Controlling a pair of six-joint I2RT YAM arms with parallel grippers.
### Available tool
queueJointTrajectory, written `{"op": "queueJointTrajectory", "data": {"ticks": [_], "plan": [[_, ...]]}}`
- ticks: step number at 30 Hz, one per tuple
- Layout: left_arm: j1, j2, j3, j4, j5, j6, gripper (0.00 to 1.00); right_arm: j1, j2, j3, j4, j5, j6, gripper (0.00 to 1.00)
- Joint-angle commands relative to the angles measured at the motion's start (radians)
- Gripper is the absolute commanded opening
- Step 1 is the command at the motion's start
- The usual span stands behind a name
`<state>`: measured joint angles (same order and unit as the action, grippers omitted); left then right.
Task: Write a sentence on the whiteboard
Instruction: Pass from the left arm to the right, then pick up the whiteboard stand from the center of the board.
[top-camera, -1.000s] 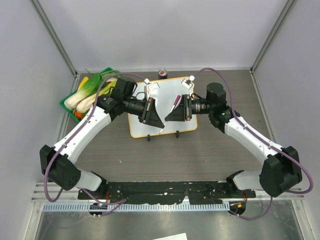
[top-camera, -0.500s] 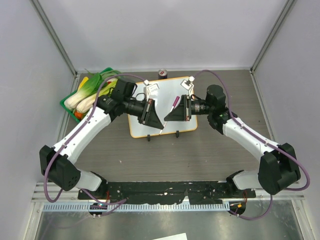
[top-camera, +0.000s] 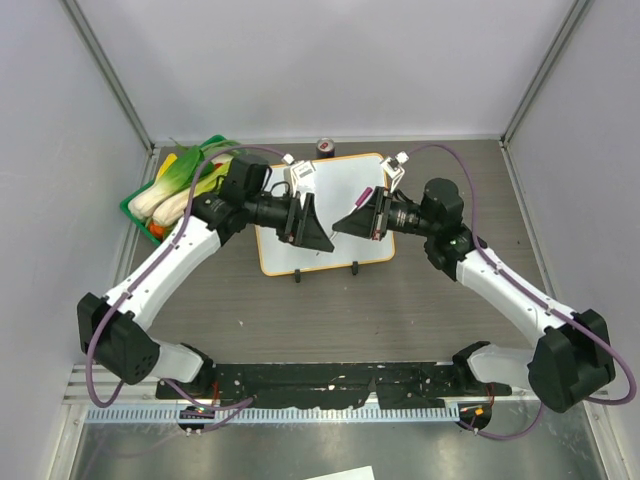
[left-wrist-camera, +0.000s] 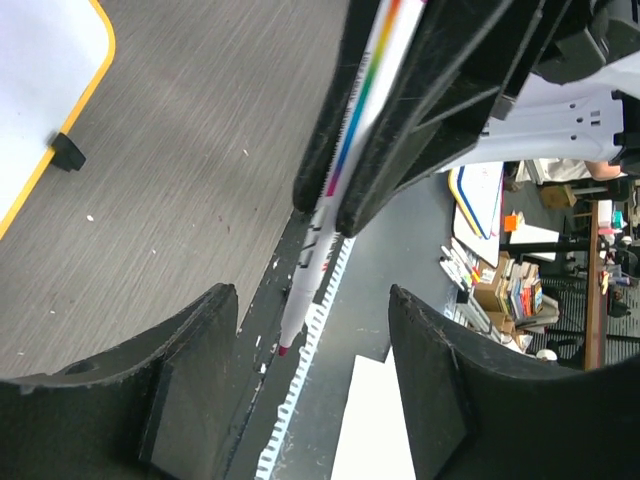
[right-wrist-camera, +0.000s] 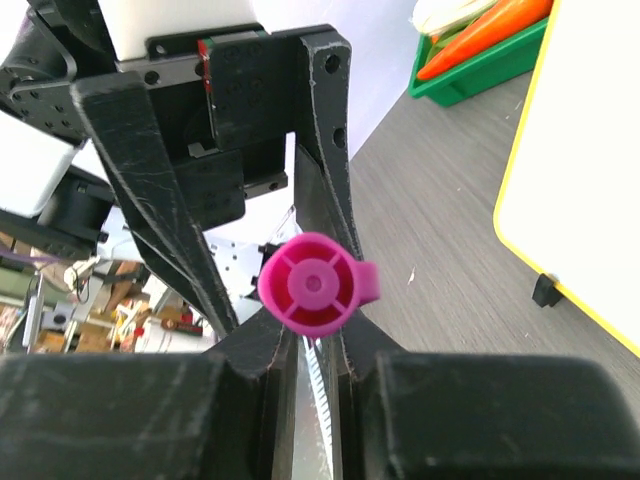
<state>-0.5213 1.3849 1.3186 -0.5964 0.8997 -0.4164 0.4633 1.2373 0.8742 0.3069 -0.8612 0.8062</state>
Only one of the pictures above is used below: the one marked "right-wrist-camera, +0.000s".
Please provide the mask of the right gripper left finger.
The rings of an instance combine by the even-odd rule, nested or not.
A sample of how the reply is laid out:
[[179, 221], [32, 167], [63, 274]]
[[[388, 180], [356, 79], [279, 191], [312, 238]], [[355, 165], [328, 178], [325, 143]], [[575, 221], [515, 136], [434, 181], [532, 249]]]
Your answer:
[[5, 355], [1, 475], [288, 478], [289, 368], [266, 311], [205, 352]]

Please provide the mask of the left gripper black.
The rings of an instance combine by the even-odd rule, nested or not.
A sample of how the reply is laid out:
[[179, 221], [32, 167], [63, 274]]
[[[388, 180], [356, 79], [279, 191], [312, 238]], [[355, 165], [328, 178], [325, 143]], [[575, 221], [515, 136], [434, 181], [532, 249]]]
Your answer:
[[98, 1], [29, 1], [1, 63], [1, 230], [38, 257], [143, 259], [220, 336], [239, 325], [203, 231], [287, 183], [303, 231], [363, 258], [351, 45], [330, 25], [150, 38], [119, 61]]

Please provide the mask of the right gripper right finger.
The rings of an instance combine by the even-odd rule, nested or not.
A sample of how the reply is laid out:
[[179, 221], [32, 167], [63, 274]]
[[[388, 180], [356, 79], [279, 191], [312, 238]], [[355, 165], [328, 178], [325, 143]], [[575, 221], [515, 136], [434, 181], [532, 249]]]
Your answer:
[[635, 479], [639, 430], [598, 364], [416, 353], [355, 313], [329, 340], [345, 479]]

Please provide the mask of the white marker with magenta cap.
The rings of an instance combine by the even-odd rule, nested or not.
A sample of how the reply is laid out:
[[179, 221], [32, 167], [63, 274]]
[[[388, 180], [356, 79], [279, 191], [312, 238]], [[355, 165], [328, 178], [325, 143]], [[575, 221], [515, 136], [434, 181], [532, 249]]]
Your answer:
[[277, 320], [312, 339], [334, 334], [358, 308], [381, 297], [377, 265], [316, 232], [282, 245], [262, 268], [257, 291]]

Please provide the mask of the whiteboard with orange frame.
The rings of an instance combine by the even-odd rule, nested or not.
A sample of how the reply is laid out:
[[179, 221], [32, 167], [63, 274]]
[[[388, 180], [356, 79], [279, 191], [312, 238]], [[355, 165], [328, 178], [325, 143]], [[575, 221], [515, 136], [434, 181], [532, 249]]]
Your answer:
[[558, 1], [493, 214], [501, 242], [639, 348], [639, 5]]

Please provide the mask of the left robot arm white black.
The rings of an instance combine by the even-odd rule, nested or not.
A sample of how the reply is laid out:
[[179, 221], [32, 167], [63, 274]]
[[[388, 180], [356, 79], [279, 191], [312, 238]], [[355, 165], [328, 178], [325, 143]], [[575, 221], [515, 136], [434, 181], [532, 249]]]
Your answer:
[[125, 231], [226, 335], [207, 240], [289, 184], [303, 226], [361, 252], [348, 173], [352, 48], [331, 25], [268, 32], [248, 1], [30, 1], [1, 58], [1, 228], [62, 260]]

